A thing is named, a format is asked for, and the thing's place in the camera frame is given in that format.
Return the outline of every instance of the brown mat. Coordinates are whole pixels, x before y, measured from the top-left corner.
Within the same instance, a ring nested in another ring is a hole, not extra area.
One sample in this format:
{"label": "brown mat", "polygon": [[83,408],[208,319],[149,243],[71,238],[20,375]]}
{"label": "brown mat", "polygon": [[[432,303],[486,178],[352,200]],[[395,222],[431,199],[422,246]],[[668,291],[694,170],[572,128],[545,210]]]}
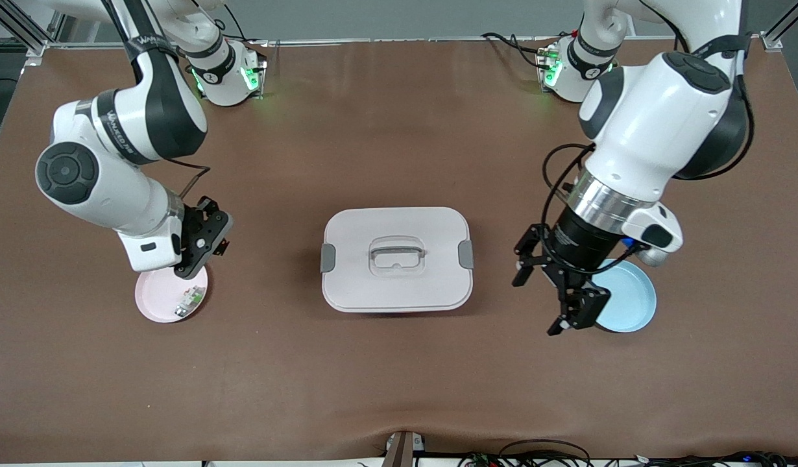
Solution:
{"label": "brown mat", "polygon": [[[627,42],[622,63],[669,44]],[[124,53],[48,51],[25,72],[0,138],[0,462],[366,456],[397,429],[434,450],[552,437],[601,457],[798,455],[798,98],[782,55],[754,47],[748,61],[750,157],[667,189],[686,246],[646,269],[650,326],[554,338],[554,290],[539,275],[512,289],[512,247],[547,194],[542,157],[585,141],[577,106],[482,42],[269,58],[265,100],[204,106],[209,137],[186,159],[214,169],[191,198],[236,225],[210,301],[174,325],[138,313],[114,232],[34,183],[55,108],[128,86]],[[193,174],[146,172],[174,189]],[[468,219],[467,305],[388,318],[325,304],[328,219],[422,205]]]}

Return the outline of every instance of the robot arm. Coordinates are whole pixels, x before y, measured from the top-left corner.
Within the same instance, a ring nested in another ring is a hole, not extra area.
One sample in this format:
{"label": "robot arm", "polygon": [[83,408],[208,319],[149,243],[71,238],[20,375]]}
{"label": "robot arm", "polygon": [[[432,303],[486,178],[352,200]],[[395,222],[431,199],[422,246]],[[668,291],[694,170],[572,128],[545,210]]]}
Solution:
{"label": "robot arm", "polygon": [[139,166],[193,154],[206,118],[147,1],[102,4],[126,41],[137,84],[59,107],[36,182],[58,207],[115,230],[135,271],[175,266],[177,276],[193,278],[222,254],[231,218],[208,198],[186,206]]}
{"label": "robot arm", "polygon": [[[76,18],[111,23],[102,0],[41,1]],[[206,14],[224,4],[224,0],[152,0],[150,10],[191,63],[200,92],[213,104],[235,106],[263,92],[266,57],[239,41],[224,39]]]}
{"label": "robot arm", "polygon": [[610,69],[627,35],[628,17],[651,23],[662,20],[639,0],[585,0],[581,24],[571,35],[548,47],[541,62],[545,88],[567,101],[583,101],[594,80]]}
{"label": "robot arm", "polygon": [[[610,292],[592,276],[609,268],[601,264],[620,241],[631,245],[620,259],[636,252],[651,266],[681,247],[677,218],[660,203],[667,182],[686,169],[722,166],[742,142],[745,121],[735,97],[744,97],[747,38],[737,38],[740,0],[656,3],[690,47],[704,45],[697,55],[661,53],[646,66],[621,67],[594,81],[578,113],[594,153],[559,220],[546,224],[547,201],[540,224],[515,247],[515,287],[541,267],[557,288],[561,313],[550,335],[595,324]],[[550,199],[556,191],[557,184]],[[535,257],[539,243],[542,254]]]}

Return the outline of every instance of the wire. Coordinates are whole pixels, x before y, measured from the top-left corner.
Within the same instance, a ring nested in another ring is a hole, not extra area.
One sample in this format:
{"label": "wire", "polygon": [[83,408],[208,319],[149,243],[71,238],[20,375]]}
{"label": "wire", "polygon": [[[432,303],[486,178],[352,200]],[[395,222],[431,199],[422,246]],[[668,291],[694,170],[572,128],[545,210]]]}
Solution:
{"label": "wire", "polygon": [[520,56],[526,60],[526,63],[529,63],[529,65],[535,66],[535,68],[539,68],[540,70],[548,70],[550,68],[548,65],[532,62],[524,53],[523,47],[521,47],[520,42],[517,42],[517,36],[514,34],[511,35],[511,41],[514,42],[514,46],[517,47],[517,51],[520,51]]}
{"label": "wire", "polygon": [[659,18],[661,18],[661,20],[665,21],[667,26],[669,26],[670,29],[672,30],[673,34],[675,34],[675,39],[678,41],[678,43],[681,44],[682,50],[686,51],[686,53],[690,53],[690,48],[687,47],[687,41],[684,39],[684,35],[681,34],[681,30],[679,30],[678,27],[676,27],[675,24],[672,23],[672,21],[665,18],[665,16],[662,15],[660,12],[657,12],[656,8],[652,8],[652,6],[647,5],[644,0],[639,0],[639,2],[642,3],[642,5],[646,6],[646,8],[650,9],[650,11],[656,13],[656,15]]}
{"label": "wire", "polygon": [[0,78],[0,82],[13,82],[17,84],[19,80],[17,80],[16,78]]}
{"label": "wire", "polygon": [[[502,42],[503,42],[503,44],[506,44],[506,45],[508,45],[509,47],[514,47],[514,48],[517,48],[517,45],[515,45],[515,44],[514,44],[514,42],[512,42],[512,41],[509,41],[509,39],[506,39],[506,38],[504,38],[503,36],[501,36],[500,34],[498,34],[498,33],[496,33],[496,32],[486,32],[485,34],[483,34],[482,36],[480,36],[480,38],[486,38],[486,39],[488,39],[488,38],[495,38],[495,39],[500,39],[500,41],[502,41]],[[521,47],[521,48],[522,48],[524,51],[527,51],[528,53],[538,53],[538,49],[533,49],[533,48],[531,48],[531,47]]]}
{"label": "wire", "polygon": [[748,90],[745,88],[745,80],[742,75],[736,77],[737,84],[740,85],[740,89],[742,91],[742,101],[745,104],[745,114],[748,115],[748,137],[745,139],[744,145],[742,145],[742,150],[740,150],[740,155],[734,159],[733,162],[729,163],[727,167],[719,169],[716,172],[712,172],[710,174],[698,175],[693,178],[680,178],[680,180],[708,180],[708,178],[719,177],[722,174],[726,174],[727,172],[731,171],[739,165],[740,162],[745,158],[748,154],[748,150],[751,149],[751,144],[754,143],[754,131],[755,131],[755,120],[754,120],[754,110],[751,108],[751,100],[748,97]]}
{"label": "wire", "polygon": [[191,177],[191,180],[189,180],[189,183],[186,184],[186,188],[183,188],[182,192],[180,192],[180,199],[183,199],[183,198],[186,197],[186,195],[188,195],[188,192],[191,191],[191,188],[197,183],[197,180],[200,180],[200,177],[203,177],[203,175],[205,175],[206,172],[212,170],[211,167],[207,167],[205,165],[194,165],[194,163],[180,162],[179,160],[174,160],[174,159],[165,159],[165,160],[167,160],[168,162],[171,162],[171,163],[176,163],[177,165],[182,165],[183,167],[189,167],[189,168],[192,168],[192,169],[200,169],[200,172],[197,175],[195,175],[194,177]]}
{"label": "wire", "polygon": [[[548,188],[552,188],[552,182],[550,181],[550,176],[548,175],[547,170],[548,170],[548,165],[550,164],[550,160],[552,159],[552,156],[554,156],[554,154],[556,154],[560,150],[565,150],[565,149],[569,149],[569,148],[577,148],[579,150],[583,150],[583,149],[586,149],[587,147],[588,146],[581,145],[579,143],[570,143],[568,145],[559,145],[555,149],[551,150],[550,153],[548,153],[546,155],[546,158],[544,159],[544,163],[542,164],[542,166],[540,168],[541,174],[544,177],[544,182],[546,182],[546,186]],[[580,162],[578,162],[577,168],[578,169],[583,169],[583,166],[580,164]]]}
{"label": "wire", "polygon": [[539,68],[541,70],[548,70],[549,69],[549,67],[547,65],[542,65],[542,64],[533,62],[532,59],[527,57],[526,53],[535,53],[535,54],[537,54],[538,53],[538,49],[533,49],[531,47],[523,47],[523,45],[520,45],[520,42],[517,41],[517,36],[515,36],[514,34],[511,35],[511,38],[506,39],[503,36],[500,36],[496,32],[486,32],[485,34],[482,35],[482,37],[483,38],[497,38],[497,39],[500,39],[500,41],[503,41],[504,44],[508,45],[509,47],[514,47],[514,48],[517,49],[517,51],[520,51],[520,56],[523,57],[523,59],[526,60],[526,62],[529,63],[529,65],[535,66],[535,68]]}
{"label": "wire", "polygon": [[241,39],[246,41],[247,40],[246,39],[246,35],[243,32],[243,28],[241,27],[241,24],[238,23],[238,18],[235,18],[235,13],[232,12],[232,9],[229,8],[229,5],[223,5],[223,6],[226,9],[226,11],[229,12],[229,16],[232,17],[232,21],[235,21],[235,26],[238,27],[238,32],[241,33]]}
{"label": "wire", "polygon": [[[578,157],[580,157],[580,159],[583,159],[583,156],[586,156],[586,154],[588,154],[592,150],[591,148],[594,148],[594,147],[595,147],[595,144],[586,146],[587,150],[586,151],[582,151],[581,155],[578,156]],[[570,166],[570,168],[567,168],[567,174],[568,174],[569,171],[571,171],[571,166]],[[588,463],[589,463],[589,460],[592,458],[589,455],[589,452],[586,451],[586,449],[583,449],[581,446],[578,446],[577,444],[570,443],[568,441],[562,441],[562,440],[550,440],[549,438],[535,438],[534,440],[521,440],[521,441],[515,441],[513,443],[508,443],[508,444],[506,444],[506,446],[503,446],[502,448],[500,448],[500,452],[497,452],[497,455],[503,455],[503,452],[506,452],[507,449],[513,448],[515,446],[520,446],[521,444],[562,444],[563,446],[573,447],[573,448],[579,450],[580,452],[583,452],[583,455],[586,455],[586,461],[588,461]]]}
{"label": "wire", "polygon": [[[560,187],[560,184],[563,183],[563,178],[566,178],[566,176],[569,175],[569,172],[572,171],[573,167],[575,165],[577,165],[577,163],[579,163],[581,160],[583,160],[583,158],[586,157],[587,154],[589,154],[590,152],[592,152],[594,150],[595,150],[595,143],[592,143],[591,145],[586,146],[585,149],[581,150],[581,153],[578,154],[577,157],[571,163],[569,163],[567,168],[563,171],[563,173],[557,179],[556,183],[552,186],[552,189],[550,189],[550,194],[546,197],[546,203],[544,204],[544,210],[542,210],[542,213],[540,215],[540,224],[541,225],[543,225],[543,226],[546,225],[546,218],[548,216],[548,211],[550,210],[550,205],[552,204],[552,199],[554,198],[554,195],[556,194],[557,189]],[[591,275],[595,275],[595,274],[600,274],[601,272],[604,272],[604,271],[607,271],[609,269],[615,268],[615,266],[618,266],[619,263],[621,263],[622,261],[624,261],[625,259],[630,257],[631,254],[634,254],[634,252],[639,251],[641,248],[644,248],[642,243],[635,242],[635,243],[633,243],[633,245],[630,248],[627,248],[627,251],[625,251],[621,256],[617,257],[615,259],[615,261],[613,261],[612,263],[607,264],[607,266],[604,266],[603,268],[598,268],[598,269],[595,269],[594,271],[588,271],[586,269],[577,268],[573,264],[570,264],[569,262],[567,262],[567,261],[563,260],[562,258],[560,258],[559,255],[557,255],[556,251],[554,251],[554,249],[552,249],[552,246],[550,245],[550,242],[548,242],[548,237],[546,236],[546,232],[547,232],[546,228],[541,228],[541,230],[538,231],[538,235],[540,236],[540,242],[544,245],[544,251],[547,253],[547,255],[550,258],[552,258],[552,260],[554,262],[556,262],[556,263],[560,264],[561,266],[563,266],[564,269],[568,269],[570,271],[577,272],[578,274],[582,274],[582,275],[585,275],[585,276],[591,276]],[[565,443],[566,443],[566,441],[559,441],[559,444],[565,444]]]}

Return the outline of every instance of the blue plate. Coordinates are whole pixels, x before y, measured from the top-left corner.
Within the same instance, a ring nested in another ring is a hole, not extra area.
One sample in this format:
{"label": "blue plate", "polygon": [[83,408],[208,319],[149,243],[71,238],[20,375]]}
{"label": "blue plate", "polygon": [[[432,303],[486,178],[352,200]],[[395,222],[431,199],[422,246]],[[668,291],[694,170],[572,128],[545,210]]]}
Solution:
{"label": "blue plate", "polygon": [[[608,259],[601,268],[609,263]],[[622,261],[614,268],[592,276],[592,283],[609,289],[598,325],[615,332],[634,332],[644,328],[656,314],[656,289],[648,276],[633,263]]]}

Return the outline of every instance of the white storage box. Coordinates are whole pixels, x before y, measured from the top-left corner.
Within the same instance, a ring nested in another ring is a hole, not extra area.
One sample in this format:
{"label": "white storage box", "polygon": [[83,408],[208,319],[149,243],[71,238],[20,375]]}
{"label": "white storage box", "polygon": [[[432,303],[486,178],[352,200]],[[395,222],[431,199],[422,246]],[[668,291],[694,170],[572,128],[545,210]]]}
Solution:
{"label": "white storage box", "polygon": [[324,231],[324,298],[347,313],[453,310],[473,268],[468,223],[450,208],[346,210]]}

